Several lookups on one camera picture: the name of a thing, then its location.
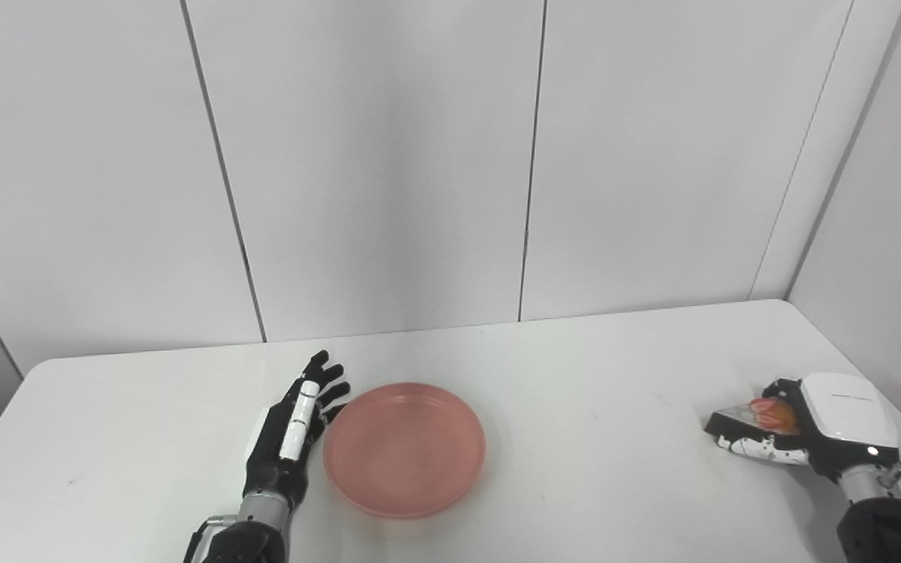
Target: white finger segment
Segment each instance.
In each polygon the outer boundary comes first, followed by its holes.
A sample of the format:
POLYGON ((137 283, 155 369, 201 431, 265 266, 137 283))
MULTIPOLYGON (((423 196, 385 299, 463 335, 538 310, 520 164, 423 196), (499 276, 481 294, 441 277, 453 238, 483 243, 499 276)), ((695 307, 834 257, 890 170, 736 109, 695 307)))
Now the white finger segment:
POLYGON ((319 391, 321 387, 316 382, 306 381, 301 384, 294 412, 290 415, 287 432, 283 435, 283 443, 280 445, 280 459, 297 461, 298 457, 301 457, 301 448, 304 447, 304 437, 308 434, 308 425, 311 424, 315 398, 319 391))

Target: robot finger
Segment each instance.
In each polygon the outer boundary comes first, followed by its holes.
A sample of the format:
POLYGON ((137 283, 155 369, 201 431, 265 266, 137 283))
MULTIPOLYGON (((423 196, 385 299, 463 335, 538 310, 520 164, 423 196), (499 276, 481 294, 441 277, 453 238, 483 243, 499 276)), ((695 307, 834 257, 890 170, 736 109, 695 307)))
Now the robot finger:
POLYGON ((318 387, 325 389, 325 386, 330 384, 330 382, 334 382, 338 378, 343 377, 343 364, 330 366, 328 370, 318 371, 318 373, 305 373, 304 377, 316 382, 318 387))
POLYGON ((332 402, 335 402, 336 399, 346 395, 350 395, 350 384, 348 384, 348 382, 341 382, 340 384, 333 385, 328 391, 318 396, 318 407, 319 409, 325 410, 326 407, 332 405, 332 402))
POLYGON ((311 357, 311 360, 308 361, 308 365, 304 368, 304 374, 314 373, 315 371, 321 371, 322 367, 325 366, 326 361, 328 361, 328 352, 325 350, 319 350, 314 356, 311 357))
POLYGON ((345 406, 346 404, 343 403, 343 405, 332 407, 328 411, 319 412, 318 416, 311 421, 311 427, 308 429, 308 436, 305 439, 305 446, 311 448, 311 445, 317 442, 322 437, 322 434, 325 434, 326 425, 332 424, 332 421, 336 419, 336 415, 345 406))
POLYGON ((329 409, 328 411, 325 411, 325 413, 322 413, 322 417, 323 419, 325 419, 325 424, 332 424, 332 421, 335 421, 336 416, 339 416, 339 411, 341 411, 345 406, 346 405, 339 405, 337 407, 332 407, 332 409, 329 409))

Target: orange object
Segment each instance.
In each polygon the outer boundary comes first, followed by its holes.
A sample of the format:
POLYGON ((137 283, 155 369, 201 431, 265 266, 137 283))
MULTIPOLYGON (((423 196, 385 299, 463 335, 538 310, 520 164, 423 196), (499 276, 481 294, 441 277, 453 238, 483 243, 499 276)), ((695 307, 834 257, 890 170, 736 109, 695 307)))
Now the orange object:
POLYGON ((764 430, 796 434, 795 413, 787 403, 777 399, 750 400, 750 410, 756 416, 757 425, 764 430))

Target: robotic hand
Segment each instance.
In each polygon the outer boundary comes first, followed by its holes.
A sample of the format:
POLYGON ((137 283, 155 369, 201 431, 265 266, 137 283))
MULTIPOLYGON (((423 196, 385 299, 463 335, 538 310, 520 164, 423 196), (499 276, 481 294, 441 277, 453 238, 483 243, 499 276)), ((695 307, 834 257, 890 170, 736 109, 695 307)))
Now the robotic hand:
POLYGON ((901 563, 901 459, 895 422, 871 382, 816 373, 781 378, 747 405, 712 413, 705 431, 722 448, 782 464, 808 464, 840 485, 837 526, 850 563, 901 563))
POLYGON ((308 454, 346 405, 330 406, 350 395, 348 382, 326 389, 343 375, 341 364, 325 368, 326 363, 328 352, 316 353, 283 399, 266 411, 246 463, 239 513, 208 518, 194 532, 183 563, 194 560, 208 526, 224 529, 211 538, 203 563, 286 563, 290 515, 308 490, 308 454))

